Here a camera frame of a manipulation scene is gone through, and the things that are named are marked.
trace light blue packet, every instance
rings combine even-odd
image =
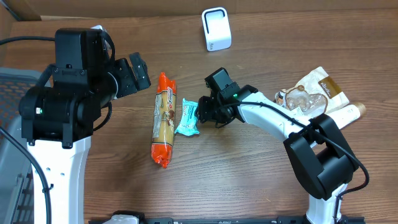
[[[182,116],[181,121],[175,133],[181,133],[185,136],[193,136],[199,134],[197,129],[198,118],[195,116],[195,111],[198,108],[198,103],[182,99]]]

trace orange plastic packaging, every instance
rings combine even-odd
[[[172,158],[176,90],[175,80],[169,80],[162,72],[157,86],[150,154],[163,168]]]

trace black cable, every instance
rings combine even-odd
[[[42,180],[43,185],[43,193],[44,193],[44,200],[45,200],[45,209],[47,214],[47,224],[51,224],[51,200],[50,200],[50,188],[49,184],[47,183],[47,179],[45,178],[44,172],[40,167],[39,163],[36,159],[32,156],[32,154],[26,150],[24,146],[19,144],[19,142],[14,139],[6,130],[0,127],[0,133],[13,144],[24,156],[30,161],[30,163],[35,167],[37,174],[39,175],[40,179]]]
[[[328,139],[326,136],[322,135],[321,133],[319,133],[316,130],[313,130],[312,128],[298,122],[296,119],[291,118],[290,116],[286,115],[285,113],[281,112],[281,110],[278,110],[277,108],[265,104],[265,103],[261,103],[261,102],[238,102],[238,103],[230,103],[227,105],[223,105],[220,106],[218,109],[214,110],[213,113],[221,108],[229,108],[231,106],[239,106],[239,105],[257,105],[257,106],[263,106],[266,108],[270,108],[273,111],[275,111],[276,113],[279,113],[281,116],[283,116],[284,118],[286,118],[287,120],[291,121],[292,123],[306,129],[307,131],[311,131],[313,134],[317,135],[318,137],[322,138],[325,142],[333,145],[334,147],[338,148],[341,152],[343,152],[347,157],[349,157],[352,161],[355,161],[359,167],[362,169],[364,175],[365,175],[365,181],[363,184],[357,186],[357,187],[353,187],[352,189],[348,189],[348,190],[344,190],[343,192],[340,192],[337,196],[336,196],[336,205],[335,205],[335,214],[334,214],[334,219],[335,219],[335,223],[338,223],[337,220],[337,213],[338,213],[338,204],[340,202],[340,200],[342,200],[342,196],[357,190],[361,190],[363,188],[365,188],[368,184],[369,184],[369,180],[370,180],[370,176],[369,176],[369,172],[366,169],[366,167],[362,164],[361,161],[359,161],[359,159],[355,158],[353,155],[351,155],[349,152],[347,152],[345,149],[343,149],[341,146],[339,146],[337,143],[333,142],[332,140]]]
[[[21,37],[10,37],[4,40],[0,40],[0,45],[18,41],[18,40],[46,40],[46,41],[55,41],[53,37],[37,37],[37,36],[21,36]]]
[[[105,108],[105,107],[108,107],[108,114],[106,115],[105,119],[101,122],[101,124],[99,124],[97,127],[95,127],[93,131],[99,130],[100,128],[102,128],[111,119],[112,103],[109,102],[109,103],[105,104],[105,106],[103,108]]]

